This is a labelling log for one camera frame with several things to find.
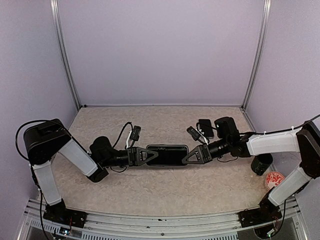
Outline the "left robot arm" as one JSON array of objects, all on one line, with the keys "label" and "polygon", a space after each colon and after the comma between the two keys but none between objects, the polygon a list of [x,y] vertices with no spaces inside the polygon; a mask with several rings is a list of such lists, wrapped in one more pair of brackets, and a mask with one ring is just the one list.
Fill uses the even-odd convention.
[{"label": "left robot arm", "polygon": [[124,150],[117,150],[106,136],[96,138],[87,151],[58,118],[22,124],[15,133],[15,141],[22,128],[26,128],[23,133],[26,155],[22,158],[29,162],[34,182],[46,201],[46,211],[61,223],[70,218],[70,211],[52,172],[52,158],[56,154],[62,155],[93,183],[107,177],[108,169],[119,167],[124,171],[128,167],[140,167],[159,155],[130,143]]}]

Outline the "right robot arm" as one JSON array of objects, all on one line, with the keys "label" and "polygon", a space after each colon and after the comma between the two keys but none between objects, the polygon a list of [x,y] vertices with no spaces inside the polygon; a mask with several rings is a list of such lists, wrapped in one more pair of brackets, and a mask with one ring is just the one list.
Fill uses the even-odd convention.
[{"label": "right robot arm", "polygon": [[238,158],[269,157],[282,152],[300,154],[299,166],[260,201],[255,212],[260,222],[268,221],[287,198],[320,176],[320,131],[312,119],[296,127],[264,133],[240,133],[231,117],[219,118],[214,124],[219,140],[195,147],[182,159],[184,165],[204,165],[225,154]]}]

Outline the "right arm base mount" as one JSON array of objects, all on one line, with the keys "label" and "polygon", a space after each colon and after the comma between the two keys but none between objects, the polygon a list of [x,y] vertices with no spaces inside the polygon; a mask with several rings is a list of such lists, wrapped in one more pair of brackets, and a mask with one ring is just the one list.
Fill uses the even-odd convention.
[{"label": "right arm base mount", "polygon": [[259,203],[259,207],[242,210],[237,215],[242,228],[268,223],[283,217],[280,207],[275,206],[267,198]]}]

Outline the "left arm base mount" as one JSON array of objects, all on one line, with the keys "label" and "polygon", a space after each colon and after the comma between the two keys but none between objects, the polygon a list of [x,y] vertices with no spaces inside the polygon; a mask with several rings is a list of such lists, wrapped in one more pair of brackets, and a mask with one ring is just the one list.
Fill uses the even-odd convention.
[{"label": "left arm base mount", "polygon": [[83,229],[87,215],[84,211],[66,208],[64,200],[61,199],[57,204],[46,204],[43,218],[54,223]]}]

